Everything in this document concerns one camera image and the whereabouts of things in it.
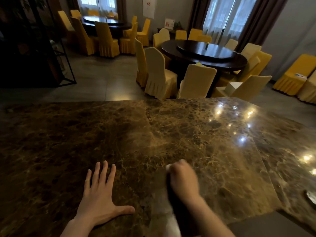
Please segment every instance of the paper sign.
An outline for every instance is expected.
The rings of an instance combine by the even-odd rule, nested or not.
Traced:
[[[166,20],[165,20],[165,28],[173,30],[173,27],[174,27],[174,20],[166,18]]]
[[[143,0],[143,15],[154,18],[156,0]]]

